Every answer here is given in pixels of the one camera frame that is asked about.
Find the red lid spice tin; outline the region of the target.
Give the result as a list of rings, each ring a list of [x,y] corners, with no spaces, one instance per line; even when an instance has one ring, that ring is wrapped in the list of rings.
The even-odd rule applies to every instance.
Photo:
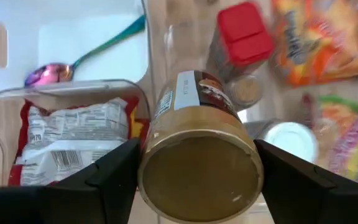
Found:
[[[269,59],[274,48],[257,3],[246,1],[218,12],[209,58],[221,80],[250,75]]]

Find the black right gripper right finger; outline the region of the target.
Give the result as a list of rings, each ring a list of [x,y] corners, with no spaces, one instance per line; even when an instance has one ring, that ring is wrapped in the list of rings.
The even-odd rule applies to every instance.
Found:
[[[275,224],[358,224],[358,183],[255,140]]]

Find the red yellow ramen packet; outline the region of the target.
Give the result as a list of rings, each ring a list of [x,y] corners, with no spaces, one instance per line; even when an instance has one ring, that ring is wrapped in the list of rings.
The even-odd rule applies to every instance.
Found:
[[[59,182],[132,138],[145,140],[149,119],[137,118],[138,97],[47,110],[26,101],[10,186]]]

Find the green lime chili ramen packet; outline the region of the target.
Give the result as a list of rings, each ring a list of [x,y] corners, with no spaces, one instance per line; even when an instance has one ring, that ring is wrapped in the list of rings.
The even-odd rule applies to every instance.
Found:
[[[318,140],[317,164],[358,183],[358,102],[305,93],[301,105],[303,123]]]

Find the rainbow metal spoon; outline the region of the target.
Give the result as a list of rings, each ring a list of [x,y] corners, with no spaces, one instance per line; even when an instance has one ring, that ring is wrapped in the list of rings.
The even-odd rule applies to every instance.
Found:
[[[117,45],[118,43],[136,35],[146,27],[146,16],[141,15],[123,31],[118,33],[116,36],[107,40],[105,43],[97,46],[93,50],[81,56],[72,64],[66,63],[49,63],[38,69],[30,72],[24,80],[25,87],[50,85],[54,83],[70,82],[73,79],[75,70],[86,60],[94,57],[97,54],[107,50],[108,48]]]

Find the tan lid brown label jar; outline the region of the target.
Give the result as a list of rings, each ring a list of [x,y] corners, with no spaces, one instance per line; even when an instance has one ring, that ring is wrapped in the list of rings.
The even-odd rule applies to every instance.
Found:
[[[144,201],[175,222],[217,223],[251,207],[263,182],[256,146],[221,82],[197,70],[169,79],[139,166]]]

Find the orange chicken ramen packet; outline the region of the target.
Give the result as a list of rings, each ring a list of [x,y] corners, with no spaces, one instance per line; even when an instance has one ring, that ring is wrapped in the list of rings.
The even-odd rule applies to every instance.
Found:
[[[276,71],[292,86],[358,78],[358,0],[272,0]]]

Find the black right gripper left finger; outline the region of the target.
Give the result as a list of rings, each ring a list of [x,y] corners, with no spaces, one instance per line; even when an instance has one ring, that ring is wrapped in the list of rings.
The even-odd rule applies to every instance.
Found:
[[[127,224],[139,157],[131,139],[56,184],[0,187],[0,224]]]

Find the white lid shaker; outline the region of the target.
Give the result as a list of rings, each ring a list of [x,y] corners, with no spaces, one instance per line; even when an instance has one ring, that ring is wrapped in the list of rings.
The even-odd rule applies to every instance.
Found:
[[[261,139],[294,156],[314,163],[319,154],[316,136],[308,127],[279,119],[244,123],[252,139]]]

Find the white plastic bin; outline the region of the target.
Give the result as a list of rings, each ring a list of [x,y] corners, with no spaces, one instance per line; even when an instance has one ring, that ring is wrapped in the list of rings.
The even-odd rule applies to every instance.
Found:
[[[0,91],[72,64],[144,15],[142,0],[0,0]]]

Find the small clear spice jar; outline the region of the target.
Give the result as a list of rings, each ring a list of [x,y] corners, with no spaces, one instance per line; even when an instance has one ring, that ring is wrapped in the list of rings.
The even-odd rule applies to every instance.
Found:
[[[240,108],[250,108],[262,97],[260,81],[255,76],[240,77],[229,84],[231,99]]]

